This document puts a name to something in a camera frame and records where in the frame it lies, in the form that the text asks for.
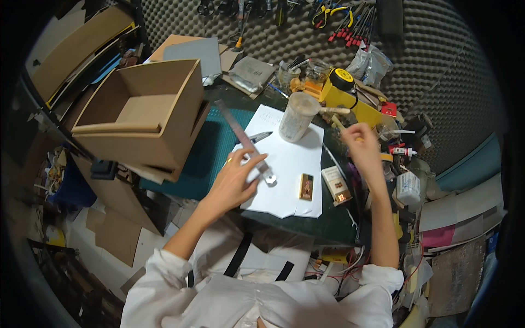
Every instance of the blue bin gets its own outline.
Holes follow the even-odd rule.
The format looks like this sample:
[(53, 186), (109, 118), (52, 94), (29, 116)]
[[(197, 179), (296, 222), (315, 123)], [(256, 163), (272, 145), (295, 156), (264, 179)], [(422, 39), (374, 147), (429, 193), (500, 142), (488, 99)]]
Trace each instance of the blue bin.
[(69, 153), (67, 154), (67, 165), (62, 184), (54, 195), (47, 197), (47, 200), (51, 203), (71, 204), (82, 207), (90, 207), (97, 200), (97, 196), (91, 190)]

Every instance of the green table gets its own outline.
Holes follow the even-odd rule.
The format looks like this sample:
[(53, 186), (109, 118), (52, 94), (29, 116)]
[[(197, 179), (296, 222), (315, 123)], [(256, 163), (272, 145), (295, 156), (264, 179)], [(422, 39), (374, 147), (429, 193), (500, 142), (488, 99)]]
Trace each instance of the green table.
[[(213, 86), (205, 88), (204, 97), (212, 103), (217, 99), (223, 99), (226, 106), (229, 108), (238, 108), (249, 111), (256, 111), (260, 104), (284, 111), (288, 102), (288, 100), (281, 94), (271, 88), (266, 88), (255, 100), (252, 100), (244, 93), (220, 79), (217, 79)], [(342, 154), (343, 149), (334, 139), (333, 131), (319, 116), (314, 118), (313, 123), (325, 129), (324, 143), (334, 156), (341, 160), (340, 165), (344, 167), (348, 161)], [(321, 168), (327, 168), (333, 165), (334, 163), (329, 155), (323, 151), (321, 157)], [(327, 244), (355, 245), (357, 228), (352, 226), (352, 220), (348, 216), (343, 205), (334, 207), (332, 196), (330, 195), (326, 184), (323, 182), (321, 185), (323, 188), (323, 214), (319, 218), (291, 216), (285, 219), (279, 219), (268, 213), (248, 210), (242, 210), (241, 215), (282, 230), (315, 237), (319, 242)], [(350, 212), (357, 221), (358, 213), (355, 210), (355, 202), (349, 203)]]

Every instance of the rolled-up sleeve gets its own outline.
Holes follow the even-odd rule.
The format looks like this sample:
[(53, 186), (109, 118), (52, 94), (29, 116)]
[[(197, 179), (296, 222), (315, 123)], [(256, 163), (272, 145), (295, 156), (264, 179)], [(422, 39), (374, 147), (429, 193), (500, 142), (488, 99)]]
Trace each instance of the rolled-up sleeve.
[(186, 288), (192, 269), (188, 261), (155, 249), (145, 268), (146, 274), (128, 293), (121, 327), (162, 327), (165, 318), (176, 322), (196, 295), (194, 289)]
[(403, 273), (394, 268), (363, 266), (359, 288), (339, 302), (342, 315), (358, 327), (392, 327), (392, 293), (403, 281)]

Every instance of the green cutting mat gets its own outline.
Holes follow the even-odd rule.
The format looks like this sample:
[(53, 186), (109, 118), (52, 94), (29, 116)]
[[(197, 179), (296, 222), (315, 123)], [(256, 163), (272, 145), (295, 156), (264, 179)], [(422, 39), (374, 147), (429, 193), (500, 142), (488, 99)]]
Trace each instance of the green cutting mat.
[[(243, 129), (254, 112), (230, 109), (233, 117)], [(140, 187), (151, 191), (184, 198), (201, 200), (212, 188), (215, 177), (221, 170), (237, 137), (224, 120), (217, 107), (212, 107), (188, 155), (177, 182), (164, 181), (159, 185), (140, 179)]]

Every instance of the open box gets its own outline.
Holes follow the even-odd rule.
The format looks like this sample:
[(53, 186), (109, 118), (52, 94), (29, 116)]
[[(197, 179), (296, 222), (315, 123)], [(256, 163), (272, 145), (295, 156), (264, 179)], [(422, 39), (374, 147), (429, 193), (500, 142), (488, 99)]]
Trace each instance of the open box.
[(71, 129), (102, 160), (180, 171), (210, 106), (198, 59), (113, 70)]

